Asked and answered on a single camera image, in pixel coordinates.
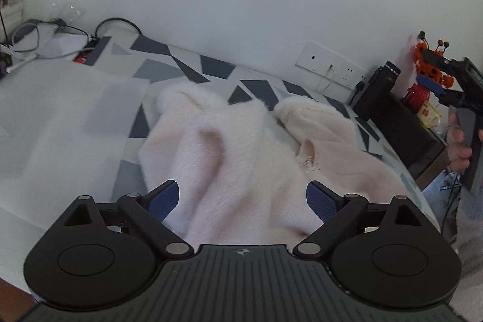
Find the white outlet panel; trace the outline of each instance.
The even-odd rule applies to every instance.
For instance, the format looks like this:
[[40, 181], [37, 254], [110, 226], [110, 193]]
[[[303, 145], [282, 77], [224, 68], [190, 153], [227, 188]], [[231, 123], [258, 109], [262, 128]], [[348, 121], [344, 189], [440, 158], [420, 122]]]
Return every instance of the white outlet panel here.
[[350, 89], [354, 89], [359, 81], [366, 82], [369, 78], [364, 69], [313, 41], [307, 42], [296, 64], [326, 78], [334, 77], [334, 82]]

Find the white paper sheet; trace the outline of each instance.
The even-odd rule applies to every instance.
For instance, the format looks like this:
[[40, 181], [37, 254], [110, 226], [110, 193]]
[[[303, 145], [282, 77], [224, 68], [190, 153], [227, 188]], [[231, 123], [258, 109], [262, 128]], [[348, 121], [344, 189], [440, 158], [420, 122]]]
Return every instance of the white paper sheet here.
[[[1, 80], [0, 215], [45, 230], [81, 194], [108, 202], [147, 86], [64, 60], [35, 60]], [[18, 229], [0, 237], [2, 265], [23, 242]]]

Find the fluffy white cloth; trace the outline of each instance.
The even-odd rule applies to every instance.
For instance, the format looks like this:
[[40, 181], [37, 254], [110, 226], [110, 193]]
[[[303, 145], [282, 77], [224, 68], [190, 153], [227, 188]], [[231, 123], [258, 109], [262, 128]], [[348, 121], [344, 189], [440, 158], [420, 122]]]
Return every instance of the fluffy white cloth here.
[[179, 203], [165, 222], [195, 249], [292, 248], [322, 224], [306, 201], [313, 179], [371, 202], [406, 192], [389, 167], [356, 149], [354, 124], [315, 100], [287, 98], [275, 108], [301, 143], [298, 157], [267, 126], [272, 115], [258, 100], [230, 106], [184, 82], [165, 89], [158, 107], [162, 116], [139, 152], [144, 178], [150, 190], [178, 182]]

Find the brown floor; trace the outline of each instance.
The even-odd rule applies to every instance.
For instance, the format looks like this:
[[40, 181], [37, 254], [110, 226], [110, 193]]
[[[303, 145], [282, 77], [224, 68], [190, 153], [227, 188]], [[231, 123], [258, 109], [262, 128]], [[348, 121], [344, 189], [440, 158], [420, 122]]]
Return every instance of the brown floor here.
[[31, 295], [0, 279], [0, 320], [14, 322], [34, 304]]

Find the geometric patterned tablecloth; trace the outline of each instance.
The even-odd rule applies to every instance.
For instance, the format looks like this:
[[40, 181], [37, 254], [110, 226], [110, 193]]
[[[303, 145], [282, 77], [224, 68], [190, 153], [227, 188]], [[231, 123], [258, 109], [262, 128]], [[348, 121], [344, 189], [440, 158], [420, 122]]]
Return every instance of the geometric patterned tablecloth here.
[[272, 110], [279, 100], [298, 94], [334, 106], [357, 125], [357, 147], [389, 165], [400, 176], [412, 201], [437, 226], [426, 199], [382, 133], [371, 121], [360, 119], [349, 106], [337, 100], [268, 74], [191, 53], [119, 28], [106, 33], [85, 64], [110, 74], [145, 78], [151, 82], [126, 143], [112, 201], [133, 191], [147, 193], [137, 153], [159, 119], [156, 98], [165, 87], [189, 80], [203, 84], [231, 104], [258, 98]]

